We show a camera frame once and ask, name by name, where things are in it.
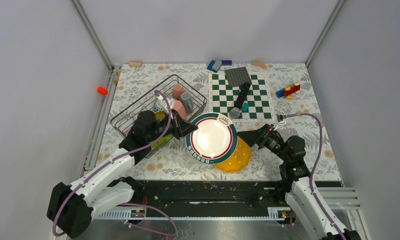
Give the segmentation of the woven bamboo tray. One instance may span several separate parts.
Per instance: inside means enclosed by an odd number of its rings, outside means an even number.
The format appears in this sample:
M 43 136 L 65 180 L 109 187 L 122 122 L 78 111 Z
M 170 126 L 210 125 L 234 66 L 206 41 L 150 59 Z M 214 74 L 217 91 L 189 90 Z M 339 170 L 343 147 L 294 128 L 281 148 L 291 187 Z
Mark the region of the woven bamboo tray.
M 157 111 L 154 114 L 155 114 L 155 119 L 159 122 L 164 120 L 165 117 L 167 116 L 167 113 L 165 111 Z

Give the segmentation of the white plate green red rim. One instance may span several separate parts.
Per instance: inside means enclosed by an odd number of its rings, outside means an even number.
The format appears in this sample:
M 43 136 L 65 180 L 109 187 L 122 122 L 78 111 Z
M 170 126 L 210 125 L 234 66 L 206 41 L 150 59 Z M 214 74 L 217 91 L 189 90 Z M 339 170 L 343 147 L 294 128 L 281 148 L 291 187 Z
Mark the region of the white plate green red rim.
M 226 161 L 236 151 L 238 136 L 227 116 L 202 113 L 191 122 L 197 129 L 185 137 L 188 153 L 197 161 L 215 165 Z

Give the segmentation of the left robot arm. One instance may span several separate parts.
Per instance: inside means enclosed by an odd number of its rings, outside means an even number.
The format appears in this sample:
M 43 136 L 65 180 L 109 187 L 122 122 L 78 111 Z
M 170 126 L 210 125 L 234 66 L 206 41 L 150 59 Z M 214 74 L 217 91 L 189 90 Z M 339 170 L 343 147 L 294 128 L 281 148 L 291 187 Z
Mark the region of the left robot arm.
M 197 129 L 176 110 L 161 121 L 150 110 L 140 112 L 127 136 L 107 160 L 70 184 L 60 182 L 54 186 L 46 213 L 53 223 L 53 235 L 76 238 L 95 216 L 123 203 L 140 204 L 143 192 L 139 188 L 125 181 L 111 188 L 108 185 L 144 159 L 161 138 L 172 135 L 181 139 Z

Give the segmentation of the lime green plate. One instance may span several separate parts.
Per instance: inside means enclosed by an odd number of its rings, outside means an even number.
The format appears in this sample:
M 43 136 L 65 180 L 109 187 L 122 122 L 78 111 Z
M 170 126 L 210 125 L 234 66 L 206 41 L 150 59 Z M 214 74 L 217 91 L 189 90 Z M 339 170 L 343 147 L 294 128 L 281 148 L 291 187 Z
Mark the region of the lime green plate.
M 157 148 L 157 147 L 159 147 L 160 145 L 162 145 L 163 143 L 165 143 L 169 138 L 172 138 L 172 137 L 173 137 L 172 134 L 166 135 L 166 136 L 162 137 L 161 139 L 159 139 L 159 140 L 158 140 L 157 142 L 155 142 L 154 144 L 152 144 L 151 147 L 152 147 L 152 148 Z

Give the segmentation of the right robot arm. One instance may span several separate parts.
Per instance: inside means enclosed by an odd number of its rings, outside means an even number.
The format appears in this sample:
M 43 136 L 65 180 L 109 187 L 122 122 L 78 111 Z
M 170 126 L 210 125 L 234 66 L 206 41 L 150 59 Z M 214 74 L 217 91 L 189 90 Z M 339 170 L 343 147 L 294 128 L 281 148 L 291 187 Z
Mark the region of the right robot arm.
M 320 194 L 304 157 L 305 140 L 297 135 L 284 140 L 273 125 L 238 132 L 249 147 L 266 148 L 279 157 L 281 180 L 274 198 L 281 206 L 289 205 L 312 240 L 359 240 L 356 230 L 349 230 L 334 214 Z

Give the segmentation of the orange dotted scalloped plate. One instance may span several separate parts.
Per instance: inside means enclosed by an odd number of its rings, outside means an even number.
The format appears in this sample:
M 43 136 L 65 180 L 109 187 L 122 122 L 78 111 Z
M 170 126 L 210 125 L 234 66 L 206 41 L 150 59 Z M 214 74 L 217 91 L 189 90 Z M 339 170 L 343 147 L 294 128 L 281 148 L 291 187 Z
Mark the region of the orange dotted scalloped plate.
M 215 164 L 214 167 L 225 173 L 237 173 L 249 165 L 251 157 L 251 147 L 238 136 L 233 154 L 227 160 Z

